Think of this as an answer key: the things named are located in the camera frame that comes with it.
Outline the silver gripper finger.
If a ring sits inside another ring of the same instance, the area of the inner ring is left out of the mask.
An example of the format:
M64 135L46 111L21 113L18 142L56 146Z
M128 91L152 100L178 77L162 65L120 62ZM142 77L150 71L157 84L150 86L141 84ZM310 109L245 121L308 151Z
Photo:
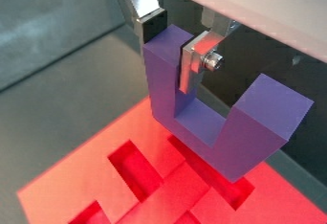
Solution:
M166 28L166 10L158 0L118 0L126 23L133 27L138 48Z

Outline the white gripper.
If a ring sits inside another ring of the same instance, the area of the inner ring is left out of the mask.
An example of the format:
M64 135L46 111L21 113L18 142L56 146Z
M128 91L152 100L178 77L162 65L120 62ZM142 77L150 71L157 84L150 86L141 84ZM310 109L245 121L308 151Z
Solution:
M184 94L197 87L205 70L220 69L217 47L240 23L327 63L327 0L193 1L206 7L200 22L208 30L181 49L178 90Z

